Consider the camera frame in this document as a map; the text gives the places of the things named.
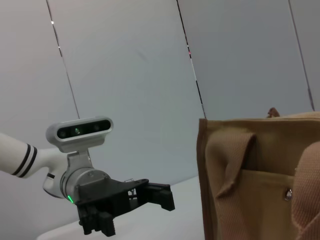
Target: tan canvas bag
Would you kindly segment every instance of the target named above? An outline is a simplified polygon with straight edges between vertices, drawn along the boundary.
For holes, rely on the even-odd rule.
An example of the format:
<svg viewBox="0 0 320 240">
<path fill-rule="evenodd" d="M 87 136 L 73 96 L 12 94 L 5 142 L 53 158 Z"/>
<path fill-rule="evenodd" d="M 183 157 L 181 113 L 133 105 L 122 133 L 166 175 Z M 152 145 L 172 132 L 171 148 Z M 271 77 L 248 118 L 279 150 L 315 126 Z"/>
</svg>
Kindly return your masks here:
<svg viewBox="0 0 320 240">
<path fill-rule="evenodd" d="M 201 119 L 206 240 L 320 240 L 320 113 Z"/>
</svg>

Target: white table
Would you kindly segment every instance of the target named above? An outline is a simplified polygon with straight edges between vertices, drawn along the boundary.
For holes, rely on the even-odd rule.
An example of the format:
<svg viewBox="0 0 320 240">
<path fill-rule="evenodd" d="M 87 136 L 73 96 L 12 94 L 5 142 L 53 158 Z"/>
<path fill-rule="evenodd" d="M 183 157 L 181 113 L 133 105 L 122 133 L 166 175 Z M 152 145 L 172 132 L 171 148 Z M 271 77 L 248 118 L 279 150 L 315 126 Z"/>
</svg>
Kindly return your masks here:
<svg viewBox="0 0 320 240">
<path fill-rule="evenodd" d="M 204 240 L 199 178 L 171 187 L 175 210 L 147 203 L 114 219 L 111 240 Z M 48 231 L 37 240 L 107 240 L 100 231 L 84 235 L 78 221 Z"/>
</svg>

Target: white wall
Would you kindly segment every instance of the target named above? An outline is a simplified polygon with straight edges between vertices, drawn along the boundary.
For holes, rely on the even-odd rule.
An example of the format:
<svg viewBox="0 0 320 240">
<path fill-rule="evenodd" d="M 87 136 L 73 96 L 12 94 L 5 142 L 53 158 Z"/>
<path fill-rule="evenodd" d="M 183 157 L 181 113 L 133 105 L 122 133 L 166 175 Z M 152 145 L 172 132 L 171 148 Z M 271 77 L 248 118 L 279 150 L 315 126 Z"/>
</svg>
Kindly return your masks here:
<svg viewBox="0 0 320 240">
<path fill-rule="evenodd" d="M 290 0 L 314 108 L 320 111 L 320 1 Z"/>
<path fill-rule="evenodd" d="M 47 127 L 78 118 L 45 0 L 0 2 L 0 131 L 48 148 Z M 46 194 L 47 170 L 0 172 L 0 239 L 31 240 L 69 223 L 77 209 Z"/>
<path fill-rule="evenodd" d="M 179 0 L 211 120 L 311 111 L 288 0 Z"/>
<path fill-rule="evenodd" d="M 114 129 L 90 150 L 123 181 L 174 184 L 198 174 L 200 98 L 175 0 L 50 0 L 81 118 Z"/>
</svg>

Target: metal snap button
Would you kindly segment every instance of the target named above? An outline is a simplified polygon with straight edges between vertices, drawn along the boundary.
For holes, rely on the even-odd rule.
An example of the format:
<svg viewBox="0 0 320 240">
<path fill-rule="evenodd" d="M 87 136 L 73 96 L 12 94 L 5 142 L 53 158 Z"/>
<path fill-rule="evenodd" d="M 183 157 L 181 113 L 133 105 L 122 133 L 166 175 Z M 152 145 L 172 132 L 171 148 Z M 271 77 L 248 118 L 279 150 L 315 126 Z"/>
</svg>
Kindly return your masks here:
<svg viewBox="0 0 320 240">
<path fill-rule="evenodd" d="M 284 200 L 290 201 L 291 199 L 292 199 L 292 190 L 290 188 L 288 188 L 285 191 Z"/>
</svg>

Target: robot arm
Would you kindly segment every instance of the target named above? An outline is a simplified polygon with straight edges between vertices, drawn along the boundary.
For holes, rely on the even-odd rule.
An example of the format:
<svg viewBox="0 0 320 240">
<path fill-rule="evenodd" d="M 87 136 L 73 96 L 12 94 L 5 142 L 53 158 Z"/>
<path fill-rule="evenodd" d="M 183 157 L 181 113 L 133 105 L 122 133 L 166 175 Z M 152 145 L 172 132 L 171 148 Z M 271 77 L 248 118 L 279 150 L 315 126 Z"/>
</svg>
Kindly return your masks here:
<svg viewBox="0 0 320 240">
<path fill-rule="evenodd" d="M 113 122 L 104 116 L 53 124 L 46 138 L 58 149 L 40 150 L 0 133 L 0 171 L 28 178 L 47 167 L 43 189 L 77 206 L 85 235 L 92 230 L 115 235 L 113 219 L 146 203 L 174 210 L 170 185 L 148 179 L 120 182 L 93 167 L 88 148 L 102 145 L 112 129 Z"/>
</svg>

